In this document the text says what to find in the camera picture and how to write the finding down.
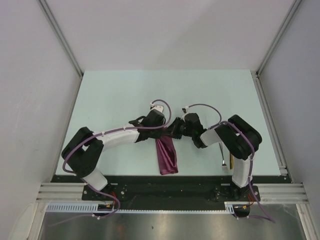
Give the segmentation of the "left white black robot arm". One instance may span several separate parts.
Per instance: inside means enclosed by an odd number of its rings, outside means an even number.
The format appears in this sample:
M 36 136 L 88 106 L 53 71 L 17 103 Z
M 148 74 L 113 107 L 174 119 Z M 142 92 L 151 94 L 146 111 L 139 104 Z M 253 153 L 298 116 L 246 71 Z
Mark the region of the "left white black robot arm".
M 161 136 L 165 116 L 164 107 L 155 105 L 146 116 L 131 120 L 123 128 L 97 133 L 87 127 L 80 128 L 66 147 L 61 157 L 73 173 L 93 187 L 93 194 L 100 200 L 110 196 L 108 181 L 97 168 L 102 152 L 124 144 L 138 143 Z

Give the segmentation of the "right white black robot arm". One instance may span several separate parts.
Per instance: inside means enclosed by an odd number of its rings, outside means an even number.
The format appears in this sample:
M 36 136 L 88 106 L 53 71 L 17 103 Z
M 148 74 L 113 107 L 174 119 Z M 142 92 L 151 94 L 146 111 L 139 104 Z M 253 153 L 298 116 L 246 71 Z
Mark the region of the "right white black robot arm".
M 193 144 L 204 149 L 216 143 L 223 143 L 234 158 L 231 196 L 242 201 L 249 194 L 248 185 L 252 181 L 255 152 L 262 143 L 260 133 L 239 115 L 231 116 L 227 121 L 212 128 L 204 128 L 196 113 L 186 113 L 177 117 L 164 130 L 164 135 L 173 139 L 190 137 Z

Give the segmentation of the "magenta satin napkin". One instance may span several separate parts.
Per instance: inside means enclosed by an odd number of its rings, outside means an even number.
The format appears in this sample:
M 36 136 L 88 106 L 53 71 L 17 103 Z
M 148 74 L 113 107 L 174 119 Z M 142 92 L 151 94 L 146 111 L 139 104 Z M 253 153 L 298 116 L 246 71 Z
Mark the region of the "magenta satin napkin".
M 177 153 L 172 138 L 164 135 L 155 140 L 155 146 L 160 174 L 177 174 Z

